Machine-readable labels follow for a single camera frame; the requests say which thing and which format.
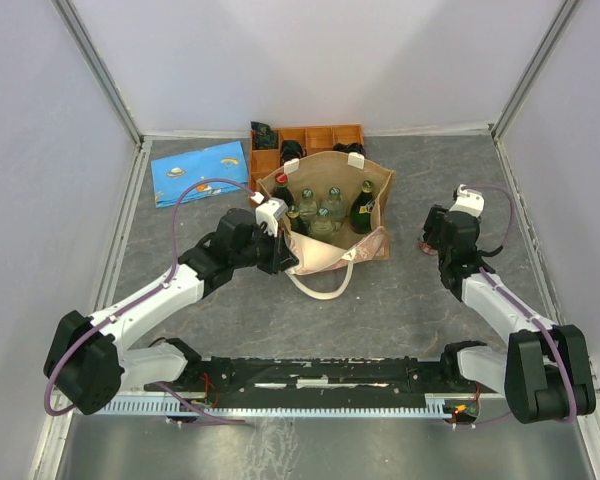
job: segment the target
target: glass bottle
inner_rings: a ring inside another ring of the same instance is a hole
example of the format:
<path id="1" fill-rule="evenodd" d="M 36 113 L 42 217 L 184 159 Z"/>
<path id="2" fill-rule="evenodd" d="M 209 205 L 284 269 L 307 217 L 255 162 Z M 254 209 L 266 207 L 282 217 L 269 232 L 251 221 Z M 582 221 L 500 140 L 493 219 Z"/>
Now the glass bottle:
<path id="1" fill-rule="evenodd" d="M 289 222 L 291 222 L 292 231 L 297 232 L 300 235 L 306 235 L 307 237 L 309 236 L 307 226 L 302 220 L 300 220 L 298 207 L 291 205 L 289 210 L 287 210 L 287 217 L 289 217 Z"/>
<path id="2" fill-rule="evenodd" d="M 331 213 L 333 223 L 336 224 L 336 232 L 340 230 L 344 223 L 344 218 L 347 216 L 347 204 L 340 196 L 340 189 L 338 187 L 331 187 L 329 189 L 329 196 L 322 201 L 322 208 L 326 208 Z"/>
<path id="3" fill-rule="evenodd" d="M 298 205 L 298 211 L 300 212 L 300 220 L 305 225 L 309 225 L 311 219 L 318 213 L 318 204 L 313 199 L 313 190 L 310 188 L 302 191 L 302 200 L 300 200 L 300 205 Z"/>
<path id="4" fill-rule="evenodd" d="M 284 173 L 276 175 L 276 188 L 273 190 L 273 196 L 283 200 L 287 204 L 287 207 L 290 207 L 293 205 L 293 195 L 291 195 L 291 192 L 287 188 L 288 182 L 289 177 Z"/>
<path id="5" fill-rule="evenodd" d="M 369 180 L 362 182 L 362 191 L 351 205 L 349 223 L 351 230 L 359 234 L 371 231 L 371 211 L 376 201 L 373 198 L 373 183 Z"/>
<path id="6" fill-rule="evenodd" d="M 309 233 L 312 238 L 324 243 L 332 243 L 336 232 L 331 214 L 326 208 L 318 209 L 318 214 L 311 220 Z"/>

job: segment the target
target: bag handle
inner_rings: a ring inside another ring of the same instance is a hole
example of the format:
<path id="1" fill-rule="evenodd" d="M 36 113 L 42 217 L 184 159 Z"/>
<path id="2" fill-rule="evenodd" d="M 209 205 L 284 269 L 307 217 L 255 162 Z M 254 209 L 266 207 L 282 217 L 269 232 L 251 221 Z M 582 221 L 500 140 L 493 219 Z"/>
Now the bag handle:
<path id="1" fill-rule="evenodd" d="M 287 275 L 289 276 L 293 284 L 296 287 L 298 287 L 298 289 L 301 292 L 309 295 L 311 298 L 315 298 L 316 300 L 333 300 L 334 298 L 338 298 L 340 295 L 342 295 L 349 286 L 349 282 L 351 281 L 351 275 L 353 274 L 353 264 L 356 258 L 355 249 L 352 248 L 351 250 L 349 250 L 343 255 L 342 258 L 348 261 L 347 274 L 345 275 L 342 284 L 338 287 L 337 290 L 334 290 L 333 292 L 316 292 L 315 290 L 312 290 L 306 285 L 304 285 L 300 280 L 298 280 L 298 277 L 293 273 L 287 272 Z"/>

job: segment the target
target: white baseboard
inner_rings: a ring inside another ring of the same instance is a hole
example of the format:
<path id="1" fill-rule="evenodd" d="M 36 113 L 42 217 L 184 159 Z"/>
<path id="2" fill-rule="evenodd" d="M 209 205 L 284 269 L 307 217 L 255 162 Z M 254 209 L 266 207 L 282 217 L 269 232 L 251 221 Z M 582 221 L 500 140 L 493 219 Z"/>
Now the white baseboard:
<path id="1" fill-rule="evenodd" d="M 397 137 L 407 135 L 489 135 L 494 122 L 465 122 L 453 125 L 426 125 L 396 129 L 365 129 L 365 137 Z M 153 130 L 144 132 L 145 140 L 178 140 L 185 138 L 249 138 L 249 130 Z"/>

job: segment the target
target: wall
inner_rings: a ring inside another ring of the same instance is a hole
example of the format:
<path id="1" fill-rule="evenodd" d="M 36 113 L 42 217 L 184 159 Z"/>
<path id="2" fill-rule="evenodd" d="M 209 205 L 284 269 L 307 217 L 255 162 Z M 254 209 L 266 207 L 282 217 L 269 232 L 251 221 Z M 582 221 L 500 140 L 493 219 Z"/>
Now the wall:
<path id="1" fill-rule="evenodd" d="M 600 381 L 600 0 L 582 2 L 504 143 Z"/>
<path id="2" fill-rule="evenodd" d="M 497 119 L 561 0 L 74 0 L 145 133 Z"/>
<path id="3" fill-rule="evenodd" d="M 0 479 L 26 477 L 46 352 L 88 311 L 132 154 L 51 2 L 0 0 Z"/>

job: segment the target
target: red bottle cap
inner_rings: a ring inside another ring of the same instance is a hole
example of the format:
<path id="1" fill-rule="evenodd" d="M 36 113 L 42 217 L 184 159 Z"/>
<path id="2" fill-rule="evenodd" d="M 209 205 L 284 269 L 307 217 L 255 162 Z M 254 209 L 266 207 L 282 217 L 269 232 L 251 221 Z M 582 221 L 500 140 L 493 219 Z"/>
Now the red bottle cap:
<path id="1" fill-rule="evenodd" d="M 284 173 L 279 173 L 276 175 L 276 182 L 280 185 L 284 185 L 289 181 L 289 177 L 287 177 Z"/>

